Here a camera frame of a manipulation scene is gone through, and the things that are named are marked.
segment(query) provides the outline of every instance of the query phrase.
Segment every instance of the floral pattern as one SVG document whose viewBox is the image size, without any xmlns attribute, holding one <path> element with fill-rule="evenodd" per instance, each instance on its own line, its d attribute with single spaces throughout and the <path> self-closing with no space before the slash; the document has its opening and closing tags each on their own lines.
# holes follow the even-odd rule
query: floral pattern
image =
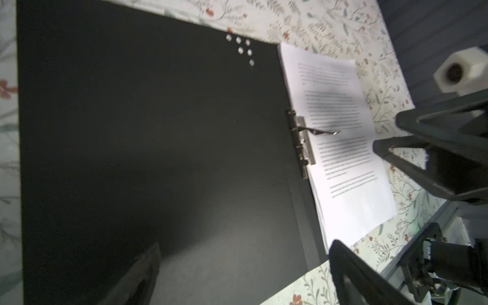
<svg viewBox="0 0 488 305">
<path fill-rule="evenodd" d="M 403 136 L 394 118 L 413 108 L 381 11 L 375 0 L 112 0 L 112 2 L 261 41 L 355 59 L 379 138 Z M 0 2 L 0 304 L 21 304 L 20 181 L 15 1 Z M 395 149 L 422 166 L 425 152 Z M 351 249 L 377 271 L 398 254 L 443 203 L 385 163 L 398 215 Z M 337 304 L 329 262 L 308 272 L 264 304 Z"/>
</svg>

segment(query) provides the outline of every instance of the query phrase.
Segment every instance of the metal clip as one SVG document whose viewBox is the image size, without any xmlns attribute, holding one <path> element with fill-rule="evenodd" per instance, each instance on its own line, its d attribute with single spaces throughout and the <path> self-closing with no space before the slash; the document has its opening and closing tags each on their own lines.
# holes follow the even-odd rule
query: metal clip
<svg viewBox="0 0 488 305">
<path fill-rule="evenodd" d="M 313 156 L 312 147 L 308 137 L 308 128 L 306 128 L 305 118 L 296 116 L 296 112 L 287 109 L 288 124 L 290 126 L 291 135 L 293 138 L 293 145 L 295 146 L 295 153 L 302 172 L 302 178 L 308 179 L 306 166 L 308 164 L 315 164 L 315 157 Z"/>
</svg>

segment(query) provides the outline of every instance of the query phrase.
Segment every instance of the red flower print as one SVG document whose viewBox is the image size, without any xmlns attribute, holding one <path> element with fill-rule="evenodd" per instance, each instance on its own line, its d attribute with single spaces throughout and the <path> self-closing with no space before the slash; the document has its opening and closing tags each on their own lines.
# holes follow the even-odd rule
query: red flower print
<svg viewBox="0 0 488 305">
<path fill-rule="evenodd" d="M 214 12 L 213 12 L 211 9 L 209 9 L 209 8 L 207 8 L 207 9 L 205 10 L 205 12 L 206 12 L 206 13 L 207 13 L 207 15 L 209 15 L 210 17 L 213 17 L 213 15 L 214 15 Z"/>
<path fill-rule="evenodd" d="M 302 296 L 294 294 L 293 302 L 290 302 L 290 305 L 303 305 Z"/>
<path fill-rule="evenodd" d="M 7 80 L 0 80 L 0 98 L 9 100 L 11 93 L 18 93 L 17 87 L 7 87 Z"/>
</svg>

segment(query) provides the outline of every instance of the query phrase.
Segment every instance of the clipboard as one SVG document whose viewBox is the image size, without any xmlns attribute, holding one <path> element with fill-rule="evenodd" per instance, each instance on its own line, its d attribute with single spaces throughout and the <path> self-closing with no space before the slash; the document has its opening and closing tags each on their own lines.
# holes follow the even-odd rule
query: clipboard
<svg viewBox="0 0 488 305">
<path fill-rule="evenodd" d="M 21 1 L 18 33 L 27 303 L 154 241 L 159 303 L 257 304 L 327 260 L 276 45 L 251 66 L 237 35 L 94 0 Z"/>
</svg>

